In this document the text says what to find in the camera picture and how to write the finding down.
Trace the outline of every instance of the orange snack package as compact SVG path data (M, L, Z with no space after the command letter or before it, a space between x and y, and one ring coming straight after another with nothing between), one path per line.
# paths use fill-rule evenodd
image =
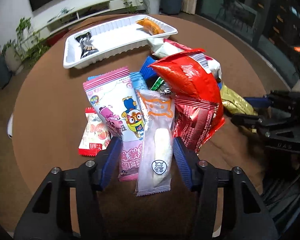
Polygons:
M149 67L165 80L171 91L180 96L216 103L217 115L211 130L224 123L223 106L218 84L209 70L204 49L192 49L160 59Z
M149 20L148 18L144 18L142 20L136 21L136 23L143 26L143 29L146 32L149 32L151 35L164 33L163 29L161 29L156 23Z

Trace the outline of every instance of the white and red snack package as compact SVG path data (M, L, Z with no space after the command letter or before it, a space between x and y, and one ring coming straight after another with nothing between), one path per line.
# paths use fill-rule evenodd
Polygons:
M192 50L185 45L163 38L149 38L148 44L151 49L151 54L158 58L164 58L183 51ZM220 63L207 55L205 55L205 58L208 62L208 68L205 70L208 72L210 71L214 78L220 82L222 78Z
M107 148L111 135L93 107L87 107L85 113L88 123L79 145L79 154L96 156L99 151Z

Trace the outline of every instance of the white snack bag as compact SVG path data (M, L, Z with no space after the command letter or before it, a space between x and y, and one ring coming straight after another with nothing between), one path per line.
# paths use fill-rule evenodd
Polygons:
M145 119L137 196L170 190L174 100L157 91L140 90L141 111Z
M183 51L192 50L191 48L185 45L163 38L149 38L148 44L151 49L151 54L158 58L164 58ZM209 70L212 72L215 79L220 79L220 82L222 79L220 63L212 57L209 57L207 55L204 56L208 61Z

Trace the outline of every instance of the round table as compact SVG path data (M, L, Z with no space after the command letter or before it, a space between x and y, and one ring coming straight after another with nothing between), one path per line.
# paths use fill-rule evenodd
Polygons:
M63 68L66 37L78 30L127 15L101 16L87 19L59 40L31 70L19 92L13 120L13 148L22 176L32 193L52 167L62 170L78 167L89 160L78 154L78 145L86 126L84 110L90 106L82 88L87 77L128 66L138 71L149 48L123 52L98 61L84 69ZM198 24L162 15L153 17L178 29L170 37L191 48L203 48L218 60L223 82L241 96L262 96L264 88L242 54L228 41ZM240 166L258 192L262 192L263 157L258 143L242 134L226 117L226 124L202 147L200 159L215 167L231 169ZM184 186L173 162L169 192L134 196L136 181L118 182L117 176L104 192L98 193L101 212L112 236L158 235L184 236L192 227L196 193ZM215 228L222 216L222 190L219 190ZM75 194L71 191L72 224L76 219Z

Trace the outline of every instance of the orange light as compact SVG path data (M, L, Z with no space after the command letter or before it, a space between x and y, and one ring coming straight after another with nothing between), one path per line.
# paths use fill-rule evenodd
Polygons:
M294 47L294 50L300 52L300 47Z

